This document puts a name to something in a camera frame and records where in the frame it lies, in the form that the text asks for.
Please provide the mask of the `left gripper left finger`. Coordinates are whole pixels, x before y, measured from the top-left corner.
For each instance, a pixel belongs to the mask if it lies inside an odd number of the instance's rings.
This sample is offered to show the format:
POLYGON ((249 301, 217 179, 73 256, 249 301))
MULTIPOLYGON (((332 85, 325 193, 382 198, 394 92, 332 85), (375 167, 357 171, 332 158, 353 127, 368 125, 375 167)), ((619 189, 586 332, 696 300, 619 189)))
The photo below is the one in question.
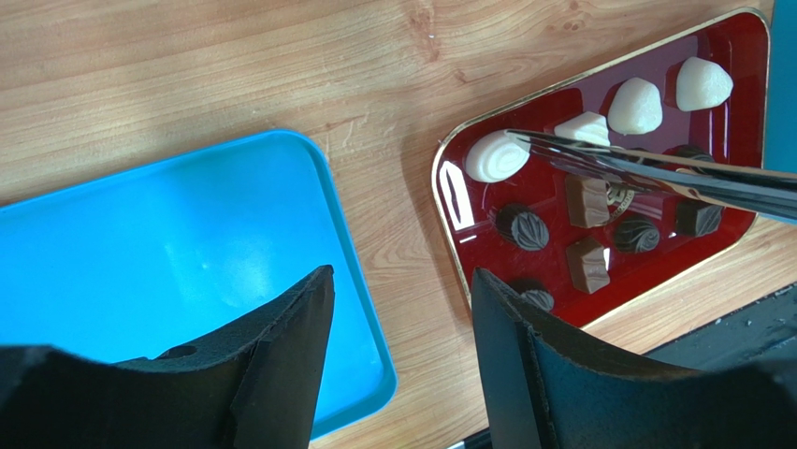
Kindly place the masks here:
POLYGON ((1 350, 5 448, 305 448, 333 317, 331 266, 156 358, 1 350))

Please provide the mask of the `white round swirl chocolate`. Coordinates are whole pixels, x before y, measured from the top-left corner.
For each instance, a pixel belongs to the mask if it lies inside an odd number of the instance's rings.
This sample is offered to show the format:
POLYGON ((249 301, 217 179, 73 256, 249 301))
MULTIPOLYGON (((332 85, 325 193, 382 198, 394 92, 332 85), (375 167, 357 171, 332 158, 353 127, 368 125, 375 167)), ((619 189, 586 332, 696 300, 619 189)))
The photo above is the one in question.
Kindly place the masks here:
POLYGON ((480 182, 505 181, 517 173, 529 160, 530 145, 509 133, 499 130, 478 139, 465 157, 465 172, 480 182))

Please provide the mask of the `white square chocolate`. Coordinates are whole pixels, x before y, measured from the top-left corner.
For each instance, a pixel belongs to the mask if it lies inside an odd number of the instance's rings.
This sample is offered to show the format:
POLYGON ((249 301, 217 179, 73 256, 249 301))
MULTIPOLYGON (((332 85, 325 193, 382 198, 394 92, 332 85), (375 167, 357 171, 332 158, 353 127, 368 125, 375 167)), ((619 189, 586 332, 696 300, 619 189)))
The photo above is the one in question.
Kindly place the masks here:
POLYGON ((606 118, 599 113, 590 111, 556 125, 554 135, 605 147, 611 145, 606 118))

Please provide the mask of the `white cone chocolate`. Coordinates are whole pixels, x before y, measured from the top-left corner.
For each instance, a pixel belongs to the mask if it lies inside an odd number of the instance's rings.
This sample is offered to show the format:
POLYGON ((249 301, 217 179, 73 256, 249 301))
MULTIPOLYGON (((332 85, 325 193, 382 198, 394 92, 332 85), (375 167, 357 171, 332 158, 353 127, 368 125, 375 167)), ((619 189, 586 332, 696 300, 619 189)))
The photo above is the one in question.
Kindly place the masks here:
POLYGON ((711 109, 728 100, 732 89, 732 77, 721 65, 690 57, 678 71, 675 102, 685 112, 711 109))
POLYGON ((616 91, 607 115, 612 130, 621 135, 643 135, 663 122, 659 88, 647 80, 631 78, 616 91))

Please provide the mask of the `metal tongs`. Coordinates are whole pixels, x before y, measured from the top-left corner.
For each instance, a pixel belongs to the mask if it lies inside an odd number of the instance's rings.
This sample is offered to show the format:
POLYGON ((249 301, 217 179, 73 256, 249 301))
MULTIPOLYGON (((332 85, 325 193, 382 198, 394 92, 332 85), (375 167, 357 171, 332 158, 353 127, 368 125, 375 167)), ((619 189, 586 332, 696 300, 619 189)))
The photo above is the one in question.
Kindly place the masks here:
POLYGON ((605 147, 542 132, 507 131, 527 142, 530 154, 572 174, 796 221, 794 173, 692 160, 681 165, 678 158, 667 154, 605 147), (618 154, 639 155, 654 162, 638 165, 616 157, 618 154))

